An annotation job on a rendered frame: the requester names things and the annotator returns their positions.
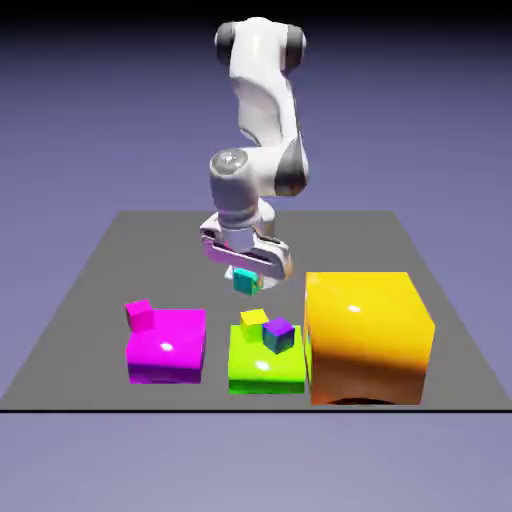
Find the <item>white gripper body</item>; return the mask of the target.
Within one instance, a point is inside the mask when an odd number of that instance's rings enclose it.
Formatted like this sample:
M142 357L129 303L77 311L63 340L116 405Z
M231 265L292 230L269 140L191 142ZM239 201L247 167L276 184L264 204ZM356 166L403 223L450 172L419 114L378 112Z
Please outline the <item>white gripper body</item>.
M213 262L244 268L274 280L285 280L292 275L289 247L282 241L260 235L252 230L252 241L245 250L229 248L223 238L218 214L211 215L200 226L204 254Z

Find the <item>small teal cube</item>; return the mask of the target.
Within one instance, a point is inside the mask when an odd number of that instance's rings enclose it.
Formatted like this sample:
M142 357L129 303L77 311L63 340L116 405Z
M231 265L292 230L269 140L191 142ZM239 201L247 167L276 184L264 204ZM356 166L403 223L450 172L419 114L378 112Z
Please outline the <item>small teal cube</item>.
M252 296L261 289L260 276L243 268L233 269L233 288L244 295Z

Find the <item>small yellow cube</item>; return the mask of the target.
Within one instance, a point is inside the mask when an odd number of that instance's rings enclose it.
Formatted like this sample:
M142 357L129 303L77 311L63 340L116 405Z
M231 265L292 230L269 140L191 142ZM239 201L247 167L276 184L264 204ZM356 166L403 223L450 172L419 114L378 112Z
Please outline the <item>small yellow cube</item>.
M240 327L244 338L248 342L261 342L263 339L263 326L269 318L263 309L253 309L240 313Z

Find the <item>small purple cube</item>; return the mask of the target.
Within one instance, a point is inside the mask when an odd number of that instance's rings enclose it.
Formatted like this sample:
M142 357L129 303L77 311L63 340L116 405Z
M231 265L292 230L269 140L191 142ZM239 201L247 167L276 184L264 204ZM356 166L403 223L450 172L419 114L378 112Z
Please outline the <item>small purple cube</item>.
M280 354L294 345L294 326L284 317L276 317L262 326L263 344L275 354Z

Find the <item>small magenta cube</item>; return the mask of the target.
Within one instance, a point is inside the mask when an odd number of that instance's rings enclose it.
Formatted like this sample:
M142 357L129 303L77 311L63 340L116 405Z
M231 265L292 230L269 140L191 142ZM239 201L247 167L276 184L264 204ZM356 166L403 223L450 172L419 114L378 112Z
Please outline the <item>small magenta cube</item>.
M148 299L137 300L124 305L128 325L133 333L154 327L154 311Z

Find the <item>large lime green box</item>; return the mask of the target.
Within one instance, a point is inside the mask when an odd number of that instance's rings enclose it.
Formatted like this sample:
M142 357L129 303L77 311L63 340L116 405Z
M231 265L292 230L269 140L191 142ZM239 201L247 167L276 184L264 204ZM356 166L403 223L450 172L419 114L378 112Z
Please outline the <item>large lime green box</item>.
M302 332L294 326L294 344L275 354L262 342L250 342L240 325L230 327L228 392L230 394L303 394L306 364Z

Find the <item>large magenta box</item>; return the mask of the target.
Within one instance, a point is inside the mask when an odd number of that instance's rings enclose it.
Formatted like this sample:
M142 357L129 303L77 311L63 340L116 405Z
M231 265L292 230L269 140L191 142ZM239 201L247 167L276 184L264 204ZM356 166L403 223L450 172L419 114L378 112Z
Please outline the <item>large magenta box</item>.
M200 383L206 348L206 311L153 311L152 329L131 331L125 350L129 382Z

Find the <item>large orange box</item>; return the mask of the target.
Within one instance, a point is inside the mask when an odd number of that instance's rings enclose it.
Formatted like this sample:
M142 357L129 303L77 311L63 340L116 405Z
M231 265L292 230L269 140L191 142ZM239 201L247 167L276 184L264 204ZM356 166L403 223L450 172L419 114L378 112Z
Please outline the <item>large orange box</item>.
M406 272L307 273L312 403L419 404L435 329Z

